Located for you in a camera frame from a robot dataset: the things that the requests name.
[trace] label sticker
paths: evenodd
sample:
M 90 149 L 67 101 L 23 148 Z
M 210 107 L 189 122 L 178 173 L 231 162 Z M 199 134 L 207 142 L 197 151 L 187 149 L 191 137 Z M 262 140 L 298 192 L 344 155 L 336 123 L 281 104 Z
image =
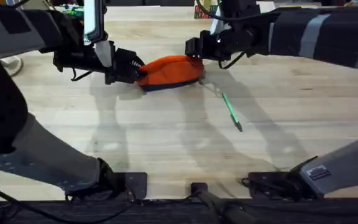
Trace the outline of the label sticker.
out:
M 309 175 L 309 177 L 312 180 L 318 180 L 318 179 L 321 179 L 323 177 L 327 177 L 327 176 L 331 175 L 329 170 L 323 165 L 320 165 L 320 166 L 317 166 L 317 167 L 312 168 L 310 170 L 307 170 L 306 173 Z

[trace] black cable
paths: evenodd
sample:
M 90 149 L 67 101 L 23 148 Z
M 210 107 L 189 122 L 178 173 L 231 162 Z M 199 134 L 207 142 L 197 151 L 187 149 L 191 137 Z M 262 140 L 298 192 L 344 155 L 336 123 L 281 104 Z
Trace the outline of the black cable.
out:
M 226 65 L 225 67 L 222 66 L 222 61 L 220 60 L 218 62 L 219 64 L 219 68 L 220 69 L 229 69 L 231 66 L 233 66 L 238 60 L 240 60 L 242 58 L 242 56 L 244 56 L 247 52 L 243 51 L 241 52 L 241 54 L 239 54 L 233 61 L 231 61 L 228 65 Z
M 200 0 L 196 0 L 197 2 L 197 5 L 198 7 L 200 7 L 200 9 L 207 15 L 209 15 L 210 17 L 214 18 L 214 19 L 217 19 L 217 20 L 220 20 L 220 21 L 224 21 L 224 22 L 233 22 L 233 21 L 243 21 L 243 20 L 246 20 L 246 19 L 251 19 L 251 18 L 255 18 L 255 17 L 259 17 L 261 16 L 262 14 L 266 14 L 266 13 L 269 13 L 269 14 L 274 14 L 276 12 L 264 12 L 264 13 L 261 13 L 261 14 L 258 14 L 258 15 L 253 15 L 253 16 L 245 16 L 245 17 L 235 17 L 235 18 L 231 18 L 231 17 L 222 17 L 222 16 L 217 16 L 211 12 L 209 12 L 203 5 L 202 3 L 200 2 Z
M 106 217 L 102 220 L 98 220 L 98 221 L 93 221 L 93 222 L 76 222 L 76 221 L 71 221 L 71 220 L 64 220 L 62 218 L 59 218 L 59 217 L 56 217 L 54 215 L 51 215 L 47 212 L 44 212 L 42 210 L 39 210 L 38 208 L 34 208 L 33 206 L 31 205 L 28 205 L 24 202 L 21 202 L 19 201 L 18 199 L 15 199 L 7 194 L 5 194 L 4 192 L 0 191 L 0 197 L 7 200 L 8 202 L 11 202 L 13 205 L 18 205 L 24 209 L 27 209 L 31 212 L 34 212 L 36 214 L 39 214 L 45 218 L 49 218 L 53 221 L 56 221 L 56 222 L 60 222 L 60 223 L 66 223 L 66 224 L 99 224 L 99 223 L 102 223 L 102 222 L 105 222 L 105 221 L 108 221 L 108 220 L 111 220 L 113 218 L 116 218 L 117 216 L 119 216 L 120 214 L 126 212 L 128 209 L 130 209 L 131 207 L 133 207 L 135 204 L 132 203 L 126 207 L 124 207 L 123 209 L 121 209 L 120 211 L 118 211 L 117 213 L 115 213 L 114 215 L 111 215 L 110 217 Z
M 11 210 L 13 208 L 16 208 L 16 211 L 8 216 L 9 212 L 11 212 Z M 12 203 L 7 207 L 7 208 L 4 208 L 0 214 L 0 224 L 3 224 L 3 223 L 6 223 L 8 222 L 9 220 L 13 219 L 19 212 L 21 211 L 21 208 L 17 205 L 13 205 Z
M 71 81 L 73 81 L 73 82 L 77 82 L 78 80 L 81 80 L 84 77 L 87 77 L 88 75 L 91 75 L 93 73 L 92 71 L 87 71 L 84 74 L 77 77 L 77 72 L 75 71 L 75 68 L 72 68 L 72 69 L 73 69 L 74 77 L 71 79 Z

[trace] wooden tabletop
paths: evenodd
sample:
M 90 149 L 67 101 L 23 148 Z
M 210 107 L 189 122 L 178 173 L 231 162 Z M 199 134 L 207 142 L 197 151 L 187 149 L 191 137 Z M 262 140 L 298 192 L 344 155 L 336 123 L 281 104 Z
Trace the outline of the wooden tabletop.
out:
M 109 8 L 105 29 L 146 62 L 181 55 L 185 41 L 209 29 L 190 7 Z M 303 58 L 258 56 L 230 70 L 205 61 L 206 84 L 142 93 L 104 85 L 95 73 L 71 82 L 52 55 L 21 55 L 14 78 L 31 113 L 77 150 L 114 171 L 149 174 L 148 198 L 183 198 L 192 182 L 222 197 L 249 197 L 248 172 L 288 170 L 358 139 L 358 70 Z M 233 125 L 225 91 L 244 128 Z M 61 200 L 57 187 L 0 172 L 0 189 L 22 200 Z M 358 197 L 358 188 L 330 196 Z

